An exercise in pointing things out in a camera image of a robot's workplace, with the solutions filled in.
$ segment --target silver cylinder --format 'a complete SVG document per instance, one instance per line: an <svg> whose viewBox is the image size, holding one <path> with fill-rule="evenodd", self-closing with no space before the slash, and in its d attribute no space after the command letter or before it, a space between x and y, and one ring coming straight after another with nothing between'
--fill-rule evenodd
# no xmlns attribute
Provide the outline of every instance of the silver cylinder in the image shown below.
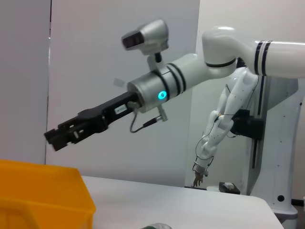
<svg viewBox="0 0 305 229"><path fill-rule="evenodd" d="M152 72L130 81L127 90L139 95L142 104L139 111L142 113L165 103L169 96L161 78Z"/></svg>

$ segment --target wire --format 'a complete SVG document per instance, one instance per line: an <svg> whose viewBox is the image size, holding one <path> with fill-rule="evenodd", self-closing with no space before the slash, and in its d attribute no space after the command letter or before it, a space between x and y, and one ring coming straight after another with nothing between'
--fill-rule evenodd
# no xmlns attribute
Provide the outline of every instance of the wire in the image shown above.
<svg viewBox="0 0 305 229"><path fill-rule="evenodd" d="M259 80L258 80L258 76L257 76L257 82L256 82L256 85L255 85L255 88L254 88L253 91L252 91L252 94L251 94L251 96L250 96L250 99L249 99L249 102L248 102L248 105L247 105L246 109L248 108L248 106L249 106L249 104L250 104L252 95L254 94L254 91L255 91L255 89L256 89L256 87L257 87L257 85L258 85L258 81L259 81Z"/></svg>
<svg viewBox="0 0 305 229"><path fill-rule="evenodd" d="M225 87L229 90L229 93L231 93L229 86L226 84Z"/></svg>
<svg viewBox="0 0 305 229"><path fill-rule="evenodd" d="M212 126L210 132L209 132L207 135L202 136L202 138L200 138L200 140L198 141L198 143L197 143L197 145L196 145L196 148L195 148L196 160L197 160L197 158L199 158L200 160L209 160L209 159L211 159L211 158L213 157L213 156L211 156L211 157L206 158L206 159L199 157L198 154L197 154L197 147L198 147L199 143L201 142L201 140L202 140L203 138L205 138L205 137L207 137L208 135L210 135L210 133L212 132L212 129L213 129L213 127L214 127L216 121L217 121L217 120L214 121L213 126Z"/></svg>
<svg viewBox="0 0 305 229"><path fill-rule="evenodd" d="M238 135L234 135L234 136L231 136L231 137L230 137L229 135L227 135L228 138L235 138L235 137L237 137L237 136L238 136Z"/></svg>
<svg viewBox="0 0 305 229"><path fill-rule="evenodd" d="M202 139L204 139L205 137L207 137L208 135L210 135L210 133L212 132L212 129L213 129L213 127L214 127L216 121L219 119L219 117L225 116L225 115L233 115L233 114L222 114L222 115L220 115L220 116L217 116L217 118L215 118L215 120L214 120L214 123L213 123L213 126L212 126L210 132L209 132L207 135L202 136L202 138L200 138L200 140L198 141L198 143L197 143L197 145L196 145L196 148L195 148L195 153L196 153L196 157L199 158L200 160L209 160L209 159L211 159L212 157L214 157L214 156L211 156L211 157L209 157L209 158L201 158L201 157L199 157L198 154L197 154L197 147L198 147L199 143L202 141Z"/></svg>
<svg viewBox="0 0 305 229"><path fill-rule="evenodd" d="M138 131L140 131L140 130L142 130L144 128L144 126L141 126L139 129L132 130L133 124L134 124L137 116L138 116L138 110L135 109L134 110L134 117L133 117L132 123L131 123L130 128L129 128L130 132L132 132L132 133L137 133Z"/></svg>

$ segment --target cable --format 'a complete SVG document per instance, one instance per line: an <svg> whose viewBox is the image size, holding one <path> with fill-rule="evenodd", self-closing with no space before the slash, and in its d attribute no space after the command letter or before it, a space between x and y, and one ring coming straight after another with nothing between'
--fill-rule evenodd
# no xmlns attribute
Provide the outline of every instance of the cable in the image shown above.
<svg viewBox="0 0 305 229"><path fill-rule="evenodd" d="M231 93L229 86L226 84L225 87L229 90L229 93Z"/></svg>
<svg viewBox="0 0 305 229"><path fill-rule="evenodd" d="M251 96L250 96L250 99L249 99L249 102L248 102L248 105L247 105L246 109L248 108L248 106L249 106L249 104L250 104L252 95L254 94L254 91L255 91L255 89L256 89L256 87L257 87L257 85L258 85L258 81L259 81L259 80L258 80L258 76L257 76L257 82L256 82L256 85L255 85L255 88L254 88L253 91L252 91L252 94L251 94Z"/></svg>
<svg viewBox="0 0 305 229"><path fill-rule="evenodd" d="M137 116L138 116L138 110L135 109L134 110L134 117L133 117L132 123L131 123L130 128L129 128L129 131L132 132L132 133L137 133L138 131L140 131L140 130L142 130L144 128L144 126L141 126L139 129L132 130L133 124L134 124Z"/></svg>
<svg viewBox="0 0 305 229"><path fill-rule="evenodd" d="M227 137L228 137L228 138L235 138L235 137L237 137L237 136L238 136L238 135L234 135L234 136L231 136L231 137L230 137L230 136L227 134Z"/></svg>
<svg viewBox="0 0 305 229"><path fill-rule="evenodd" d="M144 129L144 128L146 128L146 127L152 125L152 124L157 123L157 121L158 121L158 119L159 119L159 117L152 118L152 119L149 120L148 122L144 123L140 128L138 128L138 129L136 129L136 130L132 130L133 124L134 124L134 122L135 122L135 120L136 120L136 118L137 118L137 116L138 116L138 109L134 109L133 112L134 112L134 117L133 117L132 123L131 123L131 125L130 125L130 127L129 127L129 131L130 131L131 133L133 133L133 134L134 134L134 133L137 133L138 131L140 131L140 130L142 130L142 129Z"/></svg>
<svg viewBox="0 0 305 229"><path fill-rule="evenodd" d="M201 157L199 157L198 154L197 154L197 147L198 147L198 145L199 145L199 143L201 142L202 139L204 139L205 137L207 137L208 135L210 135L210 133L212 132L212 129L213 129L215 123L217 122L217 120L219 119L219 117L225 116L225 115L233 115L233 114L222 114L222 115L220 115L220 116L217 116L217 118L215 118L215 120L214 120L214 123L213 123L213 126L212 126L210 132L209 132L207 135L202 136L202 138L200 138L200 140L198 141L198 143L197 143L197 145L196 145L196 148L195 148L195 153L196 153L196 157L199 158L200 160L209 160L209 159L211 159L212 157L214 157L214 156L211 156L211 157L209 157L209 158L201 158Z"/></svg>

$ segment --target camera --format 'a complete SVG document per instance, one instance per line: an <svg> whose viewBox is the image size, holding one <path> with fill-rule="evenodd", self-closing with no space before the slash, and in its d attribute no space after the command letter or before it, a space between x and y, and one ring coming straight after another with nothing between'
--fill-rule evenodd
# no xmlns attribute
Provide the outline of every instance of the camera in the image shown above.
<svg viewBox="0 0 305 229"><path fill-rule="evenodd" d="M158 19L125 34L122 43L128 51L139 49L143 55L154 55L168 49L168 35L167 24Z"/></svg>

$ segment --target small object on table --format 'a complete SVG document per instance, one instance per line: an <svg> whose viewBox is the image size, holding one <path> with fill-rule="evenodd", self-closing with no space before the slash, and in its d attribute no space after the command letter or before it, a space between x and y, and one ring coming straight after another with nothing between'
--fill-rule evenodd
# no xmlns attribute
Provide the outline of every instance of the small object on table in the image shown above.
<svg viewBox="0 0 305 229"><path fill-rule="evenodd" d="M163 223L154 223L142 229L172 229L170 226Z"/></svg>
<svg viewBox="0 0 305 229"><path fill-rule="evenodd" d="M240 195L240 190L233 183L219 182L219 191L224 193L238 194Z"/></svg>

